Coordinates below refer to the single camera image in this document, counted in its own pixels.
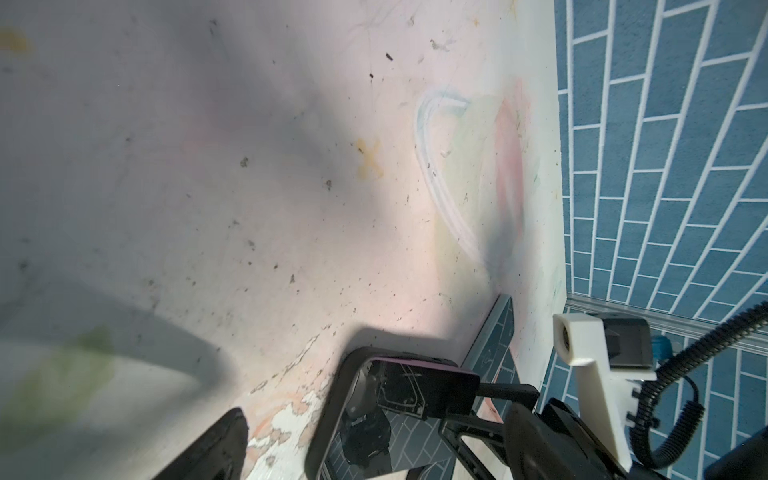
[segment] yellow paint mark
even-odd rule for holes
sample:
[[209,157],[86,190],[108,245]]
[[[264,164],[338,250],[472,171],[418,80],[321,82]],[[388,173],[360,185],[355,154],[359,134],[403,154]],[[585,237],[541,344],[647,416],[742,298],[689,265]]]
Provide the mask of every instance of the yellow paint mark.
[[366,141],[362,138],[358,138],[355,147],[357,147],[357,151],[362,154],[362,165],[357,167],[357,177],[360,180],[368,180],[369,173],[375,174],[376,178],[383,177],[384,169],[381,165],[376,163],[376,154],[379,153],[381,142],[376,139],[376,141],[373,142],[373,146],[368,148],[366,146]]
[[114,347],[99,326],[59,347],[18,383],[0,409],[0,453],[73,422],[114,376]]
[[0,28],[0,50],[27,53],[29,49],[29,42],[23,33],[13,28]]

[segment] orange stain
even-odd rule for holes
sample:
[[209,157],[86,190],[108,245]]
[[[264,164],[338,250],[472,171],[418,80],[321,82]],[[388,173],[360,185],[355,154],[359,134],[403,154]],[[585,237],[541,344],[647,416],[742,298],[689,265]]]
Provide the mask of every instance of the orange stain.
[[379,153],[381,142],[376,139],[376,141],[373,142],[373,146],[368,148],[366,146],[366,141],[362,138],[358,138],[355,147],[357,147],[357,151],[362,155],[362,164],[357,167],[357,177],[360,180],[368,180],[368,176],[371,173],[373,173],[376,178],[383,177],[384,169],[381,165],[376,163],[376,154]]
[[0,28],[0,50],[27,53],[30,46],[27,38],[20,31],[13,28]]

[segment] chipped surface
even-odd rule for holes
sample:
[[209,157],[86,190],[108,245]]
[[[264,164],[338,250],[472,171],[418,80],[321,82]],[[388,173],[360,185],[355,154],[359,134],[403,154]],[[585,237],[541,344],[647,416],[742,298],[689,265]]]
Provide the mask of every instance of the chipped surface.
[[246,474],[295,480],[347,348],[460,362],[500,291],[521,377],[543,376],[564,299],[548,2],[17,7],[0,417],[99,326],[114,376],[0,471],[151,478],[241,406]]

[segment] black flexible tube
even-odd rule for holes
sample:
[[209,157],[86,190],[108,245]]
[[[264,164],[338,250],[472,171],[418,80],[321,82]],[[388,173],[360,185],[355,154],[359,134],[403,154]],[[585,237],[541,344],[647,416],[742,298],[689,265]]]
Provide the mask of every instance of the black flexible tube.
[[643,382],[638,396],[634,427],[629,430],[632,450],[640,463],[652,469],[671,465],[685,451],[704,415],[704,407],[701,404],[688,402],[683,407],[669,437],[658,449],[652,451],[650,428],[653,425],[654,409],[659,403],[661,393],[702,363],[765,325],[768,325],[768,302],[755,305],[746,312],[721,323],[659,367],[656,371],[656,380]]

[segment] coiled cable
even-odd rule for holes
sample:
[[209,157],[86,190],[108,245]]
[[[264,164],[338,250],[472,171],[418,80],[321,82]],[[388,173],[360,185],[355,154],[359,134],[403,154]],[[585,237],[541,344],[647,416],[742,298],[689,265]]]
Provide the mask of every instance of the coiled cable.
[[674,463],[685,451],[704,415],[704,407],[698,402],[698,389],[693,381],[687,379],[694,388],[694,400],[686,403],[667,439],[658,449],[652,451],[650,428],[654,423],[654,409],[659,403],[661,393],[699,365],[765,325],[768,325],[768,302],[755,305],[721,323],[660,366],[656,371],[656,380],[643,382],[637,396],[634,427],[629,431],[632,450],[640,463],[652,469],[664,468]]

